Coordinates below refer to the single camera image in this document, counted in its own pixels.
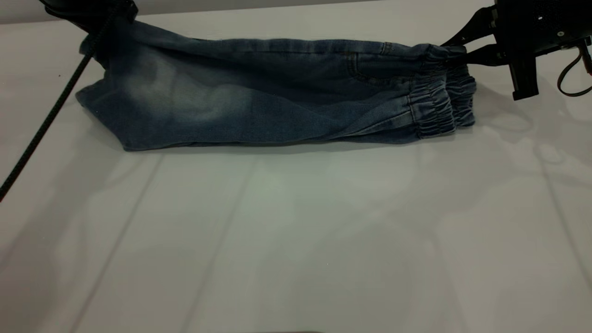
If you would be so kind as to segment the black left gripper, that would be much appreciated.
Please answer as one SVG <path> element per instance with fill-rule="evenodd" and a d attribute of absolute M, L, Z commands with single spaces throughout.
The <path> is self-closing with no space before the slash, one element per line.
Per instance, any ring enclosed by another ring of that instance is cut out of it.
<path fill-rule="evenodd" d="M 46 13 L 86 32 L 98 32 L 114 13 L 130 22 L 139 12 L 133 0 L 41 0 Z"/>

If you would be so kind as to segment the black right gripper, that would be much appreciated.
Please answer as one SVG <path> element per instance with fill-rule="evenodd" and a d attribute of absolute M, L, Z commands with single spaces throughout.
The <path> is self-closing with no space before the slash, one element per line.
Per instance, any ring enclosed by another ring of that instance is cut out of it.
<path fill-rule="evenodd" d="M 483 66 L 509 64 L 514 92 L 521 100 L 538 95 L 537 57 L 558 50 L 579 51 L 561 73 L 561 86 L 568 71 L 583 61 L 591 72 L 592 3 L 589 0 L 497 0 L 495 7 L 478 9 L 457 34 L 442 44 L 463 46 L 493 34 L 498 46 L 484 46 L 467 53 L 462 62 Z"/>

